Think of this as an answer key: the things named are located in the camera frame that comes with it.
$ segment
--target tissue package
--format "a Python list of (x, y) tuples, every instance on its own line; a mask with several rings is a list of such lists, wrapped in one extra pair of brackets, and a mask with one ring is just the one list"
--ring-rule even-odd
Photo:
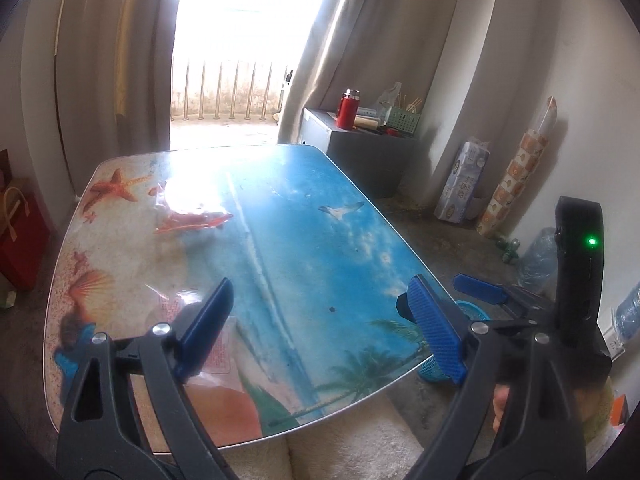
[(468, 140), (462, 145), (433, 212), (437, 218), (454, 224), (462, 222), (488, 157), (489, 151), (479, 142)]

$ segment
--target metal screw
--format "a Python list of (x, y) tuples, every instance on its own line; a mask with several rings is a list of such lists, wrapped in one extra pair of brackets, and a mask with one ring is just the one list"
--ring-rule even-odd
[(471, 325), (471, 331), (476, 334), (483, 335), (489, 332), (489, 326), (482, 321), (476, 321)]
[(171, 330), (171, 327), (168, 323), (158, 323), (151, 329), (151, 332), (153, 332), (155, 335), (164, 335), (168, 334), (169, 330)]
[(107, 335), (104, 332), (98, 332), (91, 338), (91, 342), (94, 345), (99, 345), (100, 343), (104, 343), (107, 341)]
[(541, 345), (546, 345), (549, 343), (549, 336), (543, 332), (538, 332), (533, 339), (536, 340), (536, 343), (540, 343)]

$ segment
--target red shopping bag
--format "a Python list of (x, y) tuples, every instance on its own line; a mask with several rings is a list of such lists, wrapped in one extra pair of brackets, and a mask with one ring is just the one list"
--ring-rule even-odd
[[(11, 211), (7, 196), (20, 194)], [(49, 229), (40, 213), (35, 197), (27, 198), (17, 187), (8, 187), (2, 200), (7, 229), (0, 235), (0, 272), (18, 290), (30, 290), (36, 284), (38, 269), (49, 241)]]

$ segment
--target beige plush fabric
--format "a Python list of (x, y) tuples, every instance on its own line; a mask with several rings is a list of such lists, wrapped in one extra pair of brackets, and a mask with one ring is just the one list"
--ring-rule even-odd
[(293, 480), (287, 439), (283, 436), (225, 449), (222, 455), (241, 480)]
[(422, 447), (386, 395), (287, 435), (295, 480), (401, 480)]

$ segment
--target balcony railing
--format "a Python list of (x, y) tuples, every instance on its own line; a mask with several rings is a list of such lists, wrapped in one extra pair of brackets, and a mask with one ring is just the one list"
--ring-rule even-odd
[(267, 120), (282, 108), (289, 66), (246, 60), (180, 60), (172, 63), (171, 120)]

